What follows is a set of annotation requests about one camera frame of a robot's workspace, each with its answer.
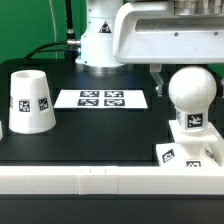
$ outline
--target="white sphere on stand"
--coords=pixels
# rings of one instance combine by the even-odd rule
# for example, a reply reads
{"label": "white sphere on stand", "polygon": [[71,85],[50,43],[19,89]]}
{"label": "white sphere on stand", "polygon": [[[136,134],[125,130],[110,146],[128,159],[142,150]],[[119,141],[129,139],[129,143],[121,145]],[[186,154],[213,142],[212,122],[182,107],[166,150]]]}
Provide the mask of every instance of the white sphere on stand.
{"label": "white sphere on stand", "polygon": [[176,109],[192,114],[206,111],[215,98],[216,90],[211,73],[197,66],[182,68],[169,84],[169,96]]}
{"label": "white sphere on stand", "polygon": [[181,132],[195,134],[208,127],[208,108],[216,95],[216,82],[198,66],[182,68],[169,84],[169,95],[177,111]]}

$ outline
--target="white base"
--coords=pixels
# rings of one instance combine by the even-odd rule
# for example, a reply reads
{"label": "white base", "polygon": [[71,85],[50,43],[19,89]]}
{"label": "white base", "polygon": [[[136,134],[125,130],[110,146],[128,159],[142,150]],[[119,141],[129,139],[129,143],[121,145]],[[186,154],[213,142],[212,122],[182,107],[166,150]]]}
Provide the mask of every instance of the white base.
{"label": "white base", "polygon": [[223,168],[0,167],[0,194],[224,195]]}
{"label": "white base", "polygon": [[160,144],[156,146],[156,152],[159,165],[164,167],[212,168],[219,166],[209,144]]}
{"label": "white base", "polygon": [[208,128],[200,133],[187,135],[181,132],[180,125],[177,120],[169,121],[174,140],[177,144],[199,144],[217,142],[217,131],[212,123],[208,123]]}

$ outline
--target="white cone-shaped cup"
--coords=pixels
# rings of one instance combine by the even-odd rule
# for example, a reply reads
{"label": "white cone-shaped cup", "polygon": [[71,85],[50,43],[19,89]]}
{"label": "white cone-shaped cup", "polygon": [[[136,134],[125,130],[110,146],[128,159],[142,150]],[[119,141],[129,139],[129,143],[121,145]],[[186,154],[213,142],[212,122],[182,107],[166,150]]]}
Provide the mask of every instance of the white cone-shaped cup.
{"label": "white cone-shaped cup", "polygon": [[46,74],[24,70],[11,75],[9,128],[17,133],[48,131],[56,124]]}

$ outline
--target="black tabletop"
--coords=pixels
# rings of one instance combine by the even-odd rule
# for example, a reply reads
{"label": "black tabletop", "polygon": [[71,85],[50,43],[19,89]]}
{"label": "black tabletop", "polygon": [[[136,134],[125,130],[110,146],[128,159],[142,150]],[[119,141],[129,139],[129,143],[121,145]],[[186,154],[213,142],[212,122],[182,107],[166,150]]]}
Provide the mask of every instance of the black tabletop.
{"label": "black tabletop", "polygon": [[[165,82],[180,67],[163,66]],[[13,133],[8,128],[10,76],[24,69],[46,72],[53,104],[61,89],[143,90],[148,109],[57,109],[52,130]],[[175,119],[175,110],[167,95],[157,96],[155,87],[144,65],[96,75],[63,60],[6,61],[0,66],[0,165],[158,166],[155,145],[173,142],[168,120]],[[222,136],[223,104],[216,97],[209,109],[209,120]],[[0,223],[221,224],[223,208],[223,196],[1,195]]]}

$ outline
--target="green wall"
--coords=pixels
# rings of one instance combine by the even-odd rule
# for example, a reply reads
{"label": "green wall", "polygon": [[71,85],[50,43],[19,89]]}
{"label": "green wall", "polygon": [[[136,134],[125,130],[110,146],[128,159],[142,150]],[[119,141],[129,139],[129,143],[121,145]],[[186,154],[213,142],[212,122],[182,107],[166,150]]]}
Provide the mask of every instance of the green wall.
{"label": "green wall", "polygon": [[[71,1],[75,32],[77,38],[80,38],[86,29],[85,0]],[[58,40],[66,40],[64,0],[52,2]],[[7,59],[22,58],[36,47],[53,41],[53,24],[48,0],[0,0],[0,63]],[[53,58],[55,54],[38,54],[38,57]],[[224,64],[210,67],[224,76]]]}

